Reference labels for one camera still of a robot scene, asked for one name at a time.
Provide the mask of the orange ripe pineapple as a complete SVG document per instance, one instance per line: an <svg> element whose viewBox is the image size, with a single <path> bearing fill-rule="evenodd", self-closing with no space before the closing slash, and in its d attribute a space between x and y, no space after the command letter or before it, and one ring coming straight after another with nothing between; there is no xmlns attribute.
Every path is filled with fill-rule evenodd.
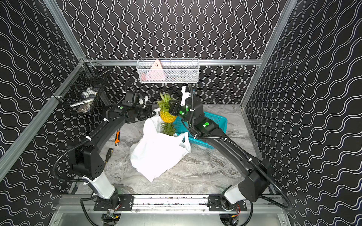
<svg viewBox="0 0 362 226"><path fill-rule="evenodd" d="M176 116L171 115L169 113L170 109L170 100L174 100L170 94L167 93L160 93L161 100L157 102L158 107L160 108L160 117L165 123L174 123L176 120Z"/></svg>

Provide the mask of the white plastic bag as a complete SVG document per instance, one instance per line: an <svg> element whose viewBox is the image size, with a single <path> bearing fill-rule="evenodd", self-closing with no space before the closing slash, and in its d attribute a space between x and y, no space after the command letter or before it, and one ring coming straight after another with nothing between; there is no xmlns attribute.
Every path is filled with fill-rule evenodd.
<svg viewBox="0 0 362 226"><path fill-rule="evenodd" d="M162 119L156 115L147 119L143 137L130 148L132 166L149 182L174 167L191 152L189 133L170 136L161 132Z"/></svg>

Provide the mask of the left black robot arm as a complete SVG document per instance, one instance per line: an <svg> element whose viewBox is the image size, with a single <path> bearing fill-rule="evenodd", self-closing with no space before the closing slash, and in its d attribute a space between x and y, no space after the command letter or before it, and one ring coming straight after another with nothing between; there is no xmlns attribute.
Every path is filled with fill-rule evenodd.
<svg viewBox="0 0 362 226"><path fill-rule="evenodd" d="M124 124L144 121L155 115L156 112L149 104L145 107L109 106L103 111L102 123L69 153L72 170L92 189L97 196L97 202L102 203L105 208L117 208L119 199L117 189L104 172L106 163L100 156L102 148Z"/></svg>

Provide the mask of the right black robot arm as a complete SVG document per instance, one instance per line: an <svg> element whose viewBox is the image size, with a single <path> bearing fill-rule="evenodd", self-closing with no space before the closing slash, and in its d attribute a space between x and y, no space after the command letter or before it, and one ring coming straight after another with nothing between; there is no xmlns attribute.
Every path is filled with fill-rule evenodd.
<svg viewBox="0 0 362 226"><path fill-rule="evenodd" d="M205 116L201 103L196 103L192 108L191 103L181 105L179 101L172 100L169 113L187 121L189 134L216 148L244 176L244 179L227 188L221 195L224 207L243 200L256 202L263 199L272 203L272 199L263 195L273 182L270 177L271 164L267 160L258 160L231 140L216 122Z"/></svg>

